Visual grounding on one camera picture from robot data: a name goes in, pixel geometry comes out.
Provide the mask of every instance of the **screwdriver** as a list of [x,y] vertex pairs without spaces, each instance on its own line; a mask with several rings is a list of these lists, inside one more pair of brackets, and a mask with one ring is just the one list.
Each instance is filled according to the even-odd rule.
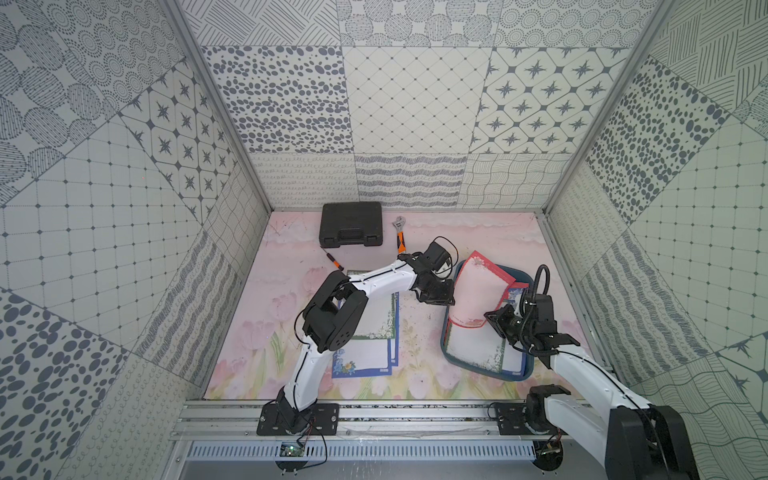
[[328,260],[332,261],[333,264],[336,265],[336,268],[338,268],[341,271],[344,271],[344,267],[339,265],[339,262],[337,262],[336,259],[333,258],[333,255],[331,255],[330,253],[326,252],[326,256],[328,256]]

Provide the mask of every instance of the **stack of papers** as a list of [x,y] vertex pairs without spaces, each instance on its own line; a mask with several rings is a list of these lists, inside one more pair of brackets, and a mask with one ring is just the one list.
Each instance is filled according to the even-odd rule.
[[392,375],[398,365],[399,310],[399,293],[368,301],[355,335],[333,353],[332,378]]

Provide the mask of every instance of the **blue tray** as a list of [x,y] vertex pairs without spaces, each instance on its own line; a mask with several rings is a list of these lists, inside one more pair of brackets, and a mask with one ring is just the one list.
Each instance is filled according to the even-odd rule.
[[[456,280],[458,278],[458,273],[462,271],[462,267],[464,266],[464,260],[458,263],[456,265],[456,274],[453,276],[453,279]],[[530,275],[528,275],[526,272],[523,272],[521,270],[516,270],[514,268],[509,268],[508,266],[502,266],[498,265],[499,268],[504,270],[506,273],[509,273],[512,275],[515,280],[522,283],[527,283],[528,285],[533,285],[533,279]],[[442,349],[442,354],[445,356],[445,359],[448,360],[450,363],[460,366],[463,369],[470,370],[471,372],[479,373],[480,375],[485,376],[491,376],[495,379],[504,380],[505,382],[522,382],[523,380],[527,379],[531,374],[533,373],[533,365],[534,365],[534,357],[533,355],[526,355],[523,357],[523,368],[522,373],[520,375],[508,375],[504,373],[498,373],[498,372],[491,372],[490,370],[484,370],[480,367],[470,365],[467,362],[463,362],[454,356],[450,355],[448,352],[445,351],[445,334],[448,332],[448,326],[449,326],[449,320],[448,320],[448,307],[445,308],[445,321],[442,324],[442,334],[440,336],[440,348]]]

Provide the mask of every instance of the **red paper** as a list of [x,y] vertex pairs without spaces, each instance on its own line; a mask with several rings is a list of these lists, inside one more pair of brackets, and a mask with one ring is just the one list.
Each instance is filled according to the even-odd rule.
[[451,323],[464,328],[485,324],[485,312],[495,310],[499,299],[515,284],[515,278],[477,251],[472,252],[458,274],[453,296],[456,304],[448,313]]

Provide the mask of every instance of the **vent grille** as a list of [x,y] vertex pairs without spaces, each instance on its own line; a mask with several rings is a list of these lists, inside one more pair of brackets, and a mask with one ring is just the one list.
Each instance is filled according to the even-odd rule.
[[[310,440],[302,457],[280,457],[280,440],[239,442],[196,441],[189,460],[319,461],[325,458],[322,440]],[[333,440],[328,461],[362,460],[534,460],[533,442],[526,440]]]

